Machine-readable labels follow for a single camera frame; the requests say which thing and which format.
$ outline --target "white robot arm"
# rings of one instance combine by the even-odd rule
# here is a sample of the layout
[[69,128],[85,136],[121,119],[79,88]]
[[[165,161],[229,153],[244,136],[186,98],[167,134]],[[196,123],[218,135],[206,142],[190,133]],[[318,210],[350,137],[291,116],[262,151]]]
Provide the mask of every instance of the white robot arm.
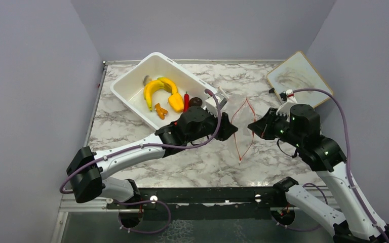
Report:
[[[225,112],[221,113],[226,98],[205,91],[211,95],[205,102],[205,108],[190,107],[177,121],[144,139],[103,151],[92,152],[90,147],[81,148],[66,170],[68,178],[60,187],[60,192],[74,193],[77,203],[85,203],[98,196],[127,202],[137,193],[136,184],[133,180],[118,180],[111,175],[147,160],[203,146],[212,139],[227,140],[238,128],[230,123]],[[211,138],[206,142],[187,147],[187,143],[207,136]],[[68,182],[72,191],[64,189]]]
[[[321,135],[320,116],[311,106],[297,104],[292,90],[287,90],[282,94],[282,97],[284,96],[287,100],[279,109],[270,108],[262,119],[249,124],[248,128],[265,140],[279,138],[293,145],[298,156],[327,185],[343,214],[310,196],[296,183],[284,188],[287,201],[316,219],[337,238],[335,242],[388,240],[389,225],[374,212],[353,176],[347,175],[346,157],[339,145]],[[349,177],[352,178],[354,186],[351,186]],[[358,190],[362,201],[357,198],[354,189]]]

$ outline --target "light purple wall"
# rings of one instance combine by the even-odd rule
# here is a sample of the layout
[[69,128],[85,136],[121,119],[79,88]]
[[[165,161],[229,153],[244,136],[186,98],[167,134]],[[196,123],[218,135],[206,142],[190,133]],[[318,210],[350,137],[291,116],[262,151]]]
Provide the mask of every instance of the light purple wall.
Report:
[[69,0],[0,1],[0,242],[49,242],[102,60]]
[[[345,110],[354,176],[389,223],[389,1],[338,0],[307,56]],[[325,134],[344,146],[337,108],[319,111]]]
[[307,51],[335,0],[71,0],[100,56],[285,59]]

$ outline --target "white bin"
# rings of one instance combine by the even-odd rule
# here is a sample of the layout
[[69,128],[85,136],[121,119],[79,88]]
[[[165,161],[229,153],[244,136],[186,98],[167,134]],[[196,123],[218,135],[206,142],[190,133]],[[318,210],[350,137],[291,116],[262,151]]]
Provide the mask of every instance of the white bin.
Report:
[[158,77],[170,78],[178,87],[178,92],[184,97],[187,92],[192,97],[199,97],[205,103],[209,97],[204,90],[209,89],[214,94],[217,90],[190,73],[162,53],[154,52],[144,58],[136,67],[120,76],[111,84],[111,91],[123,101],[123,103],[138,114],[150,127],[157,130],[177,120],[182,113],[176,113],[168,103],[171,94],[165,90],[158,90],[152,97],[152,105],[160,103],[160,106],[169,113],[162,120],[153,108],[150,111],[143,97],[142,81],[146,75],[153,80]]

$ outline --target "white marble surface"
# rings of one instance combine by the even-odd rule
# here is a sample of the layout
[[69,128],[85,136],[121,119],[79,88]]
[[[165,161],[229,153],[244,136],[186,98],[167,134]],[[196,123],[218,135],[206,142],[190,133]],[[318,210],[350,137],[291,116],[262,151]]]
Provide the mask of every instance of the white marble surface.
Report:
[[[153,133],[136,114],[126,108],[111,92],[111,83],[135,65],[109,65],[102,88],[89,145],[92,150],[122,146]],[[247,96],[257,118],[269,107],[278,107],[280,101],[269,94],[266,75],[276,64],[183,64],[184,68],[199,76],[213,87],[222,87],[229,94]],[[293,148],[282,148],[292,154]],[[284,177],[292,176],[300,183],[323,185],[300,159],[282,154],[274,141],[257,137],[243,161],[233,157],[226,142],[213,140],[199,149],[158,160],[150,160],[127,168],[114,177],[134,179],[139,187],[219,187],[219,186],[271,186]]]

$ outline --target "clear plastic bag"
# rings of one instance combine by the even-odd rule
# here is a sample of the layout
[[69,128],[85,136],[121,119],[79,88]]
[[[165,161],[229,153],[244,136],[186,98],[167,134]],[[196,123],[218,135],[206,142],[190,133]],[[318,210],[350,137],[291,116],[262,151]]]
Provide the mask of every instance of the clear plastic bag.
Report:
[[240,95],[230,96],[226,106],[230,123],[238,128],[238,131],[227,140],[227,147],[240,163],[254,141],[254,133],[247,126],[256,121],[256,113],[249,99]]

